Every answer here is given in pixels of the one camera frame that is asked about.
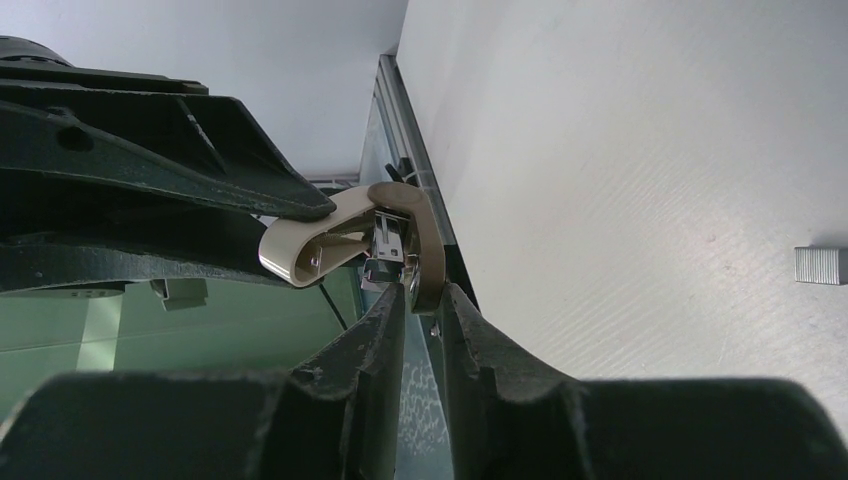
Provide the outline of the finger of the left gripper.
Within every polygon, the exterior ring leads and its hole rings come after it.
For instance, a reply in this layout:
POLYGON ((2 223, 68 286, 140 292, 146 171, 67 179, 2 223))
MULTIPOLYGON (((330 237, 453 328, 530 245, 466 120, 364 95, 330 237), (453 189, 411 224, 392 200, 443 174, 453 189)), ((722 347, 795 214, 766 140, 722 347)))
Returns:
POLYGON ((264 231, 249 214, 206 207, 118 217, 7 209, 1 214, 1 291, 172 279, 285 287, 260 265, 264 231))
POLYGON ((335 210, 240 100, 160 75, 3 63, 1 166, 305 222, 335 210))

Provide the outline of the small brown stapler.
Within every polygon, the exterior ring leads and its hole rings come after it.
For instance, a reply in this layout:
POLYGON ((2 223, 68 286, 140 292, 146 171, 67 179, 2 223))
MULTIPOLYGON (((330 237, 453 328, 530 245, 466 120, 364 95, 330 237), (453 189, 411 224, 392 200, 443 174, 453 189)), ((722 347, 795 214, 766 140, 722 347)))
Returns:
POLYGON ((320 221, 272 222, 259 243, 260 264, 301 288, 363 256, 366 288, 399 283, 408 289, 412 312, 435 311, 446 280, 446 259, 425 191, 381 182, 342 191, 330 200, 336 210, 320 221))

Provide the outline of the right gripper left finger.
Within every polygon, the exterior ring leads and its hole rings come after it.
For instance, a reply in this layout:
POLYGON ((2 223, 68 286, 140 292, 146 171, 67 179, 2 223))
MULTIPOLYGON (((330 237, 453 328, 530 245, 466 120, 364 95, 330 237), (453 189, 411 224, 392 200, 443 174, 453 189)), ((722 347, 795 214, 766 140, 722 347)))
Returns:
POLYGON ((3 424, 5 479, 390 479, 405 293, 292 370, 56 376, 3 424))

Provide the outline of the aluminium frame rail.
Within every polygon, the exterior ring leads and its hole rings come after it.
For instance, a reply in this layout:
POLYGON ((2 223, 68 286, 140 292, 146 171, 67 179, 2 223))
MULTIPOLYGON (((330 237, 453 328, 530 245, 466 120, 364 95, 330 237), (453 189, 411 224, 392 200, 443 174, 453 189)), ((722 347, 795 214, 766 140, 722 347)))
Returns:
POLYGON ((358 183, 401 180, 430 198, 446 250, 447 277, 478 306, 446 203, 394 55, 379 57, 358 183))

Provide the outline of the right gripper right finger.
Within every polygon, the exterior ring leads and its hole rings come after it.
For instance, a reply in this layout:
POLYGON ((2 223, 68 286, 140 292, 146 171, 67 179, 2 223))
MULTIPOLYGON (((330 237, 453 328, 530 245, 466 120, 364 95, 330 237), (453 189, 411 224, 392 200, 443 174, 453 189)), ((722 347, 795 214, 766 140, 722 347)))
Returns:
POLYGON ((847 450, 813 396, 779 379, 578 380, 484 319, 440 306, 458 479, 843 479, 847 450))

